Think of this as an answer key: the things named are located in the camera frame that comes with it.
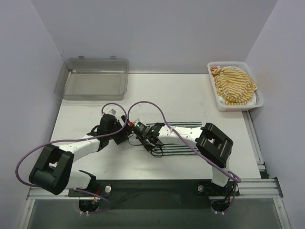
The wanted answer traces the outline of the green white striped towel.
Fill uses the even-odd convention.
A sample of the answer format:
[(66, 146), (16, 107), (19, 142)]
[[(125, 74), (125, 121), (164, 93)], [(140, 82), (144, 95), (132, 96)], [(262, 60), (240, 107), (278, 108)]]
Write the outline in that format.
[(163, 156), (195, 155), (195, 138), (197, 138), (202, 131), (202, 122), (170, 122), (169, 125), (171, 127), (168, 127), (166, 124), (164, 124), (164, 127), (162, 127), (159, 131), (158, 138), (164, 144), (162, 146), (163, 155), (153, 156), (156, 158), (161, 158)]

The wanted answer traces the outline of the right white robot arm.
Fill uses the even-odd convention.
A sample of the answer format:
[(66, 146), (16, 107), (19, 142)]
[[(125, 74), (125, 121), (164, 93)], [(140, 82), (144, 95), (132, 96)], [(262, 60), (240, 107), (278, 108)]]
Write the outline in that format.
[(146, 125), (137, 122), (133, 132), (147, 151), (164, 145), (187, 146), (212, 166), (212, 183), (220, 187), (229, 181), (228, 161), (232, 153), (233, 141), (212, 123), (203, 127), (180, 127), (155, 123)]

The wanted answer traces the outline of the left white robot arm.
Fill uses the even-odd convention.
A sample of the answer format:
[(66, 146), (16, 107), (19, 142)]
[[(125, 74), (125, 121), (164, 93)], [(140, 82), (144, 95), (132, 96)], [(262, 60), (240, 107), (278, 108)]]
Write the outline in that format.
[(59, 146), (47, 144), (30, 172), (29, 181), (55, 195), (74, 188), (98, 192), (96, 176), (84, 170), (74, 171), (72, 165), (91, 153), (101, 151), (110, 140), (118, 145), (128, 140), (132, 125), (128, 124), (124, 115), (121, 120), (122, 124), (114, 115), (104, 114), (100, 123), (80, 141)]

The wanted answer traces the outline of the yellow white striped towel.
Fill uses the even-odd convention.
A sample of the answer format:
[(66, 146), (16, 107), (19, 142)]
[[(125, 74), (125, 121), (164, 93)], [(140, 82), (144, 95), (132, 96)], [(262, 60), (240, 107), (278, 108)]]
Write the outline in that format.
[(216, 92), (224, 105), (254, 105), (257, 84), (252, 77), (235, 66), (210, 68)]

